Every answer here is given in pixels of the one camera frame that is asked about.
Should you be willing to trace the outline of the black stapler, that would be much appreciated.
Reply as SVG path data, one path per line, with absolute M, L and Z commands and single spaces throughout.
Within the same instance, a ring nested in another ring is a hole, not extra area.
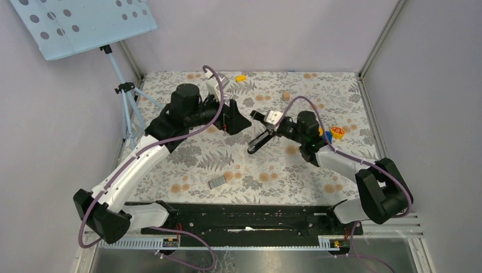
M 256 136 L 252 141 L 248 143 L 247 147 L 247 153 L 248 154 L 254 154 L 256 153 L 259 149 L 261 149 L 268 141 L 271 139 L 263 139 L 262 138 L 262 133 Z

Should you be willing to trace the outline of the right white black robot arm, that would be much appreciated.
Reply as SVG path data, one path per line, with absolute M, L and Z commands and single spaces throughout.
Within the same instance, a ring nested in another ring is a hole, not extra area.
M 261 122 L 266 130 L 249 143 L 249 154 L 274 137 L 284 137 L 300 144 L 299 151 L 306 162 L 334 171 L 356 184 L 357 198 L 342 201 L 329 209 L 326 227 L 331 233 L 340 234 L 355 221 L 371 220 L 383 224 L 402 212 L 408 212 L 413 205 L 413 196 L 394 161 L 382 158 L 371 162 L 331 148 L 329 138 L 312 111 L 300 112 L 295 121 L 272 110 L 267 114 L 253 110 L 250 116 Z

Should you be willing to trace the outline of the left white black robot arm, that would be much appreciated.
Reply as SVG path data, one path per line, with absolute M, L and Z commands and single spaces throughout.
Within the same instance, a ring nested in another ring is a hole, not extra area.
M 126 202 L 147 173 L 166 159 L 182 141 L 215 126 L 235 135 L 251 126 L 235 100 L 225 104 L 210 94 L 205 99 L 194 84 L 180 84 L 171 100 L 145 129 L 144 135 L 129 156 L 103 182 L 91 191 L 78 190 L 73 201 L 82 221 L 78 242 L 82 248 L 84 230 L 89 227 L 100 240 L 109 244 L 120 240 L 127 232 L 157 228 L 164 234 L 176 228 L 175 216 L 158 202 L 128 205 Z

